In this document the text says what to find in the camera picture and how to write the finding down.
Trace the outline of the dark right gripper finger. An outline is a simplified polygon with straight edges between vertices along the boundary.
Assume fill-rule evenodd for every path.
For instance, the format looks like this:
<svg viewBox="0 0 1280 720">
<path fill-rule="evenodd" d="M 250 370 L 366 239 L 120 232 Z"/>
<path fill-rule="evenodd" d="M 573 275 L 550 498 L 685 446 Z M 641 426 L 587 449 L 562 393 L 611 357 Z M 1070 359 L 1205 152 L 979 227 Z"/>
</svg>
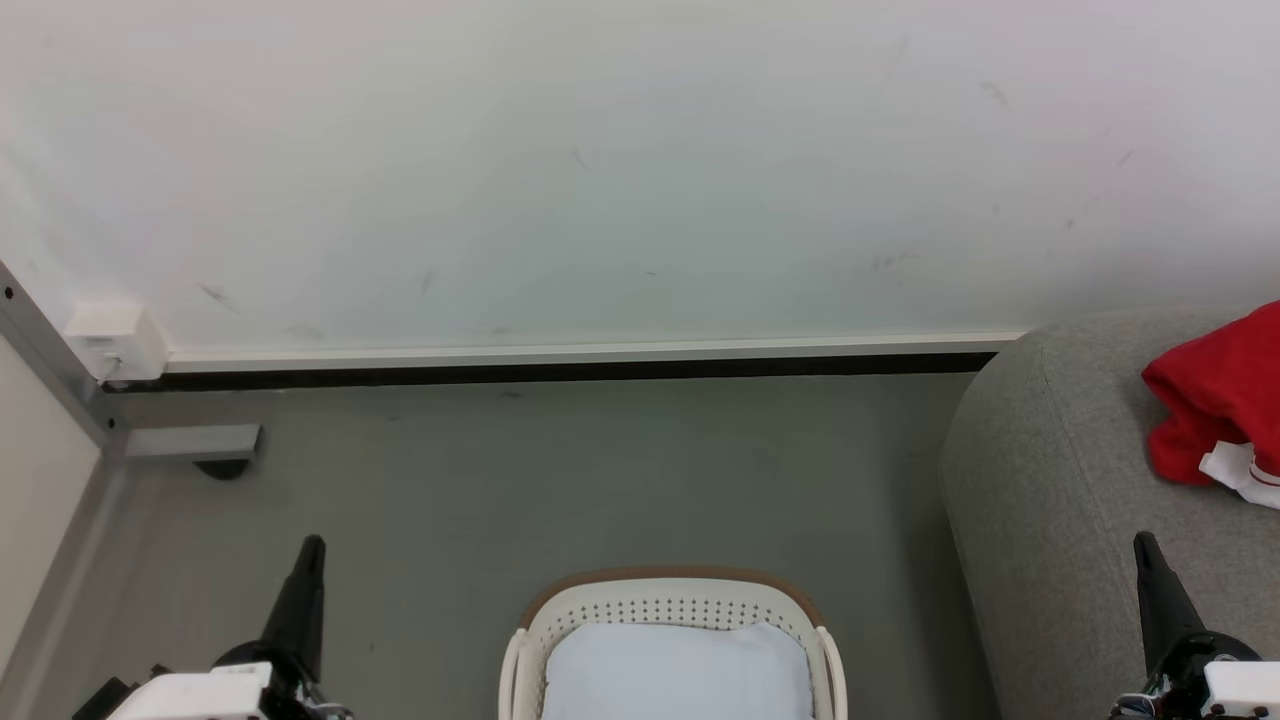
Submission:
<svg viewBox="0 0 1280 720">
<path fill-rule="evenodd" d="M 1146 671 L 1153 673 L 1176 642 L 1206 628 L 1156 536 L 1138 532 L 1133 550 Z"/>
</svg>

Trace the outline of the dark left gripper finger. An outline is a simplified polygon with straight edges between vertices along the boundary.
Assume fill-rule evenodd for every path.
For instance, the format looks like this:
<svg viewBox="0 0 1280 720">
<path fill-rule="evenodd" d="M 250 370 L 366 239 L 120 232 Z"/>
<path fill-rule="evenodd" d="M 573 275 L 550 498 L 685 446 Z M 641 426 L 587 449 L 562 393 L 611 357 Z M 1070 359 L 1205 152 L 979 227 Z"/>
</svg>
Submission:
<svg viewBox="0 0 1280 720">
<path fill-rule="evenodd" d="M 306 537 L 260 637 L 312 683 L 323 670 L 325 561 L 324 538 Z"/>
</svg>

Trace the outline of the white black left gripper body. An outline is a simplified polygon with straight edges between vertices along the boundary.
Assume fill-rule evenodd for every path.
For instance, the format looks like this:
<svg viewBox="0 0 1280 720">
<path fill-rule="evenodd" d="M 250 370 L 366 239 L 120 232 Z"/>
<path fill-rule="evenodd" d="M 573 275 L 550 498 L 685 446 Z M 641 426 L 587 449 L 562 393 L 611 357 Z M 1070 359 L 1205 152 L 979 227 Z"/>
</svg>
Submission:
<svg viewBox="0 0 1280 720">
<path fill-rule="evenodd" d="M 353 720 L 353 711 L 323 698 L 300 651 L 252 641 L 205 673 L 155 665 L 143 684 L 113 676 L 72 720 Z"/>
</svg>

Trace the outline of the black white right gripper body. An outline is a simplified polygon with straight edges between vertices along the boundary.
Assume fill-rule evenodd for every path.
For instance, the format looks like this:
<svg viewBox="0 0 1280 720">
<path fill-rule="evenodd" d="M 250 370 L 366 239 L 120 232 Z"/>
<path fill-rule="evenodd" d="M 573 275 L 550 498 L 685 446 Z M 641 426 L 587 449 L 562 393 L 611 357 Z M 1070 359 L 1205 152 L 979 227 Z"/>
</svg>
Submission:
<svg viewBox="0 0 1280 720">
<path fill-rule="evenodd" d="M 1219 632 L 1174 641 L 1108 720 L 1280 720 L 1280 661 Z"/>
</svg>

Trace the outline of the red clothing with white trim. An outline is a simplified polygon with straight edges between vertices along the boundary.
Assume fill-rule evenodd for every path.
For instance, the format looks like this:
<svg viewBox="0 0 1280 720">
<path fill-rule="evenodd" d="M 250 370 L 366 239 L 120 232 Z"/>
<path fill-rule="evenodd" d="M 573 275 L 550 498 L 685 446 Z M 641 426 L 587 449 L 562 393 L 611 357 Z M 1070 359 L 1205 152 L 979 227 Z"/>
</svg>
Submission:
<svg viewBox="0 0 1280 720">
<path fill-rule="evenodd" d="M 1280 301 L 1169 350 L 1140 377 L 1167 411 L 1147 439 L 1158 477 L 1280 511 Z"/>
</svg>

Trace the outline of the white brown-rimmed laundry basket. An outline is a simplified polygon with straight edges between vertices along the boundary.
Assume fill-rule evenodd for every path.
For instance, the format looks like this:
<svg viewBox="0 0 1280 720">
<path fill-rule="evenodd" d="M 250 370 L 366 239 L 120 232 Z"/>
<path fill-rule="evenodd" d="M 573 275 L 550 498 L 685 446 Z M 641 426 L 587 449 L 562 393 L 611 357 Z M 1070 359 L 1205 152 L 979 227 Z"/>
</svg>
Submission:
<svg viewBox="0 0 1280 720">
<path fill-rule="evenodd" d="M 626 566 L 561 578 L 527 606 L 509 638 L 497 694 L 497 720 L 536 720 L 547 662 L 571 632 L 588 624 L 658 624 L 728 632 L 767 623 L 805 651 L 815 720 L 849 720 L 849 688 L 838 646 L 819 609 L 794 583 L 764 571 L 722 566 Z"/>
</svg>

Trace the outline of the grey fabric sofa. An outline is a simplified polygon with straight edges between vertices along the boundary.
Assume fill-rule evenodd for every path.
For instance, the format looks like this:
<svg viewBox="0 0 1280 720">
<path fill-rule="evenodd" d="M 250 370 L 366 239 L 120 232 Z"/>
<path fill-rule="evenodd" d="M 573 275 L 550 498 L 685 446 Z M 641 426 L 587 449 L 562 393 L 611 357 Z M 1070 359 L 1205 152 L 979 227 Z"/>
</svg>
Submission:
<svg viewBox="0 0 1280 720">
<path fill-rule="evenodd" d="M 1001 720 L 1107 720 L 1146 662 L 1133 539 L 1152 532 L 1207 628 L 1280 660 L 1280 511 L 1158 478 L 1140 378 L 1235 307 L 1042 325 L 974 378 L 943 443 L 948 523 Z"/>
</svg>

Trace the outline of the black skirting strip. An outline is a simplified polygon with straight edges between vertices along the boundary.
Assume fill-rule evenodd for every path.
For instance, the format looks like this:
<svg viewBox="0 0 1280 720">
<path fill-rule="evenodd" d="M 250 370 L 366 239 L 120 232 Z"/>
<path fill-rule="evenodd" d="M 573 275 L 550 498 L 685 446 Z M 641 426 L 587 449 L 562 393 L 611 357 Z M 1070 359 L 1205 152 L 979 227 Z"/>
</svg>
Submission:
<svg viewBox="0 0 1280 720">
<path fill-rule="evenodd" d="M 995 354 L 891 354 L 640 363 L 424 366 L 278 372 L 172 373 L 110 383 L 109 395 L 246 392 L 385 386 L 463 386 L 594 380 L 677 380 L 791 375 L 911 375 L 978 372 Z"/>
</svg>

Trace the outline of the white cloth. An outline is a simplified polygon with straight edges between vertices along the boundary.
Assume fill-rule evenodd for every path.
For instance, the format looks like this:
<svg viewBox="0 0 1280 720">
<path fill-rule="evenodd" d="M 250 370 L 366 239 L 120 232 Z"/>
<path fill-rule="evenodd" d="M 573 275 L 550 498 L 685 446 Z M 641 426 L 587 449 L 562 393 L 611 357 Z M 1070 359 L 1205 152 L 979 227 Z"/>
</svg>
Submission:
<svg viewBox="0 0 1280 720">
<path fill-rule="evenodd" d="M 540 720 L 815 720 L 804 648 L 733 630 L 584 625 L 550 652 Z"/>
</svg>

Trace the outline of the grey metal frame foot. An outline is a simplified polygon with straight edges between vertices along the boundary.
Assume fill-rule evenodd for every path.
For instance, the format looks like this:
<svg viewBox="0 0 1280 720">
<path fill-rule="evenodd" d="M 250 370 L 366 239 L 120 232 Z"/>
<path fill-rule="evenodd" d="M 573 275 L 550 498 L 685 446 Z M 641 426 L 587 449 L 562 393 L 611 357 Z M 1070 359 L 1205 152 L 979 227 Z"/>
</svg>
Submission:
<svg viewBox="0 0 1280 720">
<path fill-rule="evenodd" d="M 262 437 L 260 424 L 133 429 L 125 441 L 124 457 L 188 462 L 252 460 Z"/>
</svg>

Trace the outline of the white wall junction box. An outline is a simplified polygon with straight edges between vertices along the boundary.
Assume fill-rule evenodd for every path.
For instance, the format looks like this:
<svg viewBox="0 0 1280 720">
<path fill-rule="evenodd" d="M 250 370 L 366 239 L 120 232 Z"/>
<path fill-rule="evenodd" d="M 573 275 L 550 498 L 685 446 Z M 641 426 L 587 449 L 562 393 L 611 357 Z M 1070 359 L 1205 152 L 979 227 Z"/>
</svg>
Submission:
<svg viewBox="0 0 1280 720">
<path fill-rule="evenodd" d="M 170 356 L 160 327 L 136 304 L 81 304 L 61 337 L 101 386 L 155 380 Z"/>
</svg>

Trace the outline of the grey metal frame post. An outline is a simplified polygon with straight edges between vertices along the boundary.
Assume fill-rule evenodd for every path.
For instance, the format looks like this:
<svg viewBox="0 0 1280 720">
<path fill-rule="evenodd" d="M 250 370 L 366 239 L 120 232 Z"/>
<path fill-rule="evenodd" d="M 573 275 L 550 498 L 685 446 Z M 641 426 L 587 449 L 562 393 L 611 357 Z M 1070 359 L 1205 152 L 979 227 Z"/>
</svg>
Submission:
<svg viewBox="0 0 1280 720">
<path fill-rule="evenodd" d="M 86 370 L 3 261 L 0 336 L 14 347 L 102 455 L 120 457 L 128 425 L 118 416 L 116 404 Z"/>
</svg>

